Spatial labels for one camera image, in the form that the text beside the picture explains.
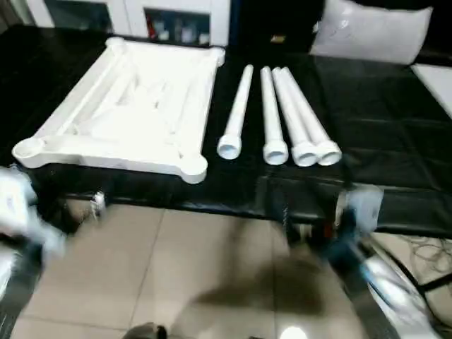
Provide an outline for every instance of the pvc pipe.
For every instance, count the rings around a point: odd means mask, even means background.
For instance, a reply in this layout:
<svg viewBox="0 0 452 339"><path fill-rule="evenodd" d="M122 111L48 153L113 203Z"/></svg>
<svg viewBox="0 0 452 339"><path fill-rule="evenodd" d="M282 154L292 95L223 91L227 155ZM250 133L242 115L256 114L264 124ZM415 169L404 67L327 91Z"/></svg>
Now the pvc pipe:
<svg viewBox="0 0 452 339"><path fill-rule="evenodd" d="M263 147L263 159L269 165L281 165L287 161L289 152L281 131L280 116L276 104L275 89L270 69L261 69L261 87L263 99L263 120L266 132L266 144Z"/></svg>
<svg viewBox="0 0 452 339"><path fill-rule="evenodd" d="M292 141L292 158L297 166L311 166L317 161L316 148L309 140L307 131L290 98L280 71L277 67L273 69L272 73L276 85L276 93L278 94L285 123L289 130L290 140Z"/></svg>
<svg viewBox="0 0 452 339"><path fill-rule="evenodd" d="M242 149L242 127L252 76L253 66L248 65L243 71L239 89L235 95L234 104L229 115L229 120L227 121L225 133L218 142L217 152L223 159L235 159L239 156L240 150Z"/></svg>
<svg viewBox="0 0 452 339"><path fill-rule="evenodd" d="M281 70L280 74L287 85L290 96L307 128L309 137L316 146L318 164L329 166L337 163L342 157L342 152L340 151L338 144L332 141L326 133L321 122L312 110L311 105L308 103L302 90L300 90L296 80L290 73L290 70L285 67Z"/></svg>

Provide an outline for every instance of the tiled floor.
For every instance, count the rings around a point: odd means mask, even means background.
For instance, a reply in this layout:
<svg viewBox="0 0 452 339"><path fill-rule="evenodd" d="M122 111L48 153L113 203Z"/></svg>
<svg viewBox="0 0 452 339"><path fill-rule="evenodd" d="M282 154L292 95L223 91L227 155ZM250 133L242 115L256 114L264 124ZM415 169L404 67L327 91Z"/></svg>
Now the tiled floor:
<svg viewBox="0 0 452 339"><path fill-rule="evenodd" d="M334 274L293 261L269 222L115 206L51 261L13 339L120 339L148 321L186 339L365 338Z"/></svg>

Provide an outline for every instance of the table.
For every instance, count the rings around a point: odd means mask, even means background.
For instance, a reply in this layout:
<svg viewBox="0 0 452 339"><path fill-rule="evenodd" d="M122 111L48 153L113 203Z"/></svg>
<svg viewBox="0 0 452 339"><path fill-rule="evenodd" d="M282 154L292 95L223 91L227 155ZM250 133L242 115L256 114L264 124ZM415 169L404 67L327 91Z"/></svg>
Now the table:
<svg viewBox="0 0 452 339"><path fill-rule="evenodd" d="M0 165L12 147L34 134L101 54L100 33L16 26L0 36ZM246 64L289 66L343 160L300 168L270 166L264 144L261 86L251 84L242 154L216 154ZM283 127L286 141L287 131ZM258 50L230 50L218 69L203 155L206 180L197 185L163 174L48 165L30 171L58 194L90 198L107 185L113 203L274 219L268 208L283 197L296 222L331 218L345 187L385 190L380 232L452 237L452 121L410 67Z"/></svg>

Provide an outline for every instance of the glass cabinet door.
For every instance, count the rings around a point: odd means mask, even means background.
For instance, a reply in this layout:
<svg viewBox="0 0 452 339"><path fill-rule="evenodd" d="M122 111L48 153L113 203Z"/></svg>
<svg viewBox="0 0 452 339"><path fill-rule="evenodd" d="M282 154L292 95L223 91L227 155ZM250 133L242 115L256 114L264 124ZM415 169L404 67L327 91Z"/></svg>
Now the glass cabinet door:
<svg viewBox="0 0 452 339"><path fill-rule="evenodd" d="M125 0L131 34L189 45L226 46L230 0Z"/></svg>
<svg viewBox="0 0 452 339"><path fill-rule="evenodd" d="M97 30L130 34L122 0L27 0L41 27Z"/></svg>

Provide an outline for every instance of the black cloth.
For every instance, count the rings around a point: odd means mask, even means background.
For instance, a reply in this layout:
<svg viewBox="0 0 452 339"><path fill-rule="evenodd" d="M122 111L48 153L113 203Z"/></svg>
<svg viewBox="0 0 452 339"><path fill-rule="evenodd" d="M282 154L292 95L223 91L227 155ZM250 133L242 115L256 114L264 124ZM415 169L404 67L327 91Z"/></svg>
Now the black cloth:
<svg viewBox="0 0 452 339"><path fill-rule="evenodd" d="M30 137L102 53L106 36L15 27L0 36L0 164ZM254 65L242 133L233 161L216 154L239 79ZM262 66L289 66L322 124L343 151L336 165L300 168L263 161ZM290 145L285 124L285 140ZM118 169L47 165L33 181L60 196L90 198L99 188L110 202L274 219L286 206L293 221L333 217L339 192L361 184L385 190L379 231L452 237L452 121L409 67L312 57L228 52L218 69L203 144L206 179Z"/></svg>

